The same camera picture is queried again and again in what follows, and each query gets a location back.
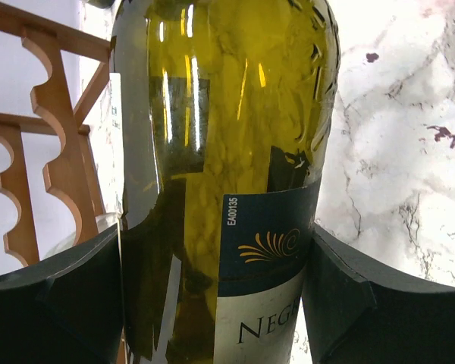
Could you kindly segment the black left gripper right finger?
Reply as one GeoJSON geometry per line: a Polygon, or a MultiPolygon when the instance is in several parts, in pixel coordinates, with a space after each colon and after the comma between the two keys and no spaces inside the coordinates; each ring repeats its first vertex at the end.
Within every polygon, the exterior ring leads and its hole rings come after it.
{"type": "Polygon", "coordinates": [[[319,226],[302,297],[314,363],[455,363],[455,287],[396,270],[319,226]]]}

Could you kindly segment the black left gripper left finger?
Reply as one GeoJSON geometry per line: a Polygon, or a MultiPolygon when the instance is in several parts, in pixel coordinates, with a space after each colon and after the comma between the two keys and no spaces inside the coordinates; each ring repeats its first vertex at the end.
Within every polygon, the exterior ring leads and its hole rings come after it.
{"type": "Polygon", "coordinates": [[[115,226],[0,276],[0,363],[114,363],[121,331],[115,226]]]}

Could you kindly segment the dark green wine bottle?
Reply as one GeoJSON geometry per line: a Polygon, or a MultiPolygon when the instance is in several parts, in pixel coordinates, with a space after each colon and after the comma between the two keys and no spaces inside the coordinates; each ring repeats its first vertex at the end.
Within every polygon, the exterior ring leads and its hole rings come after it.
{"type": "Polygon", "coordinates": [[[130,363],[287,363],[340,66],[327,1],[122,1],[130,363]]]}

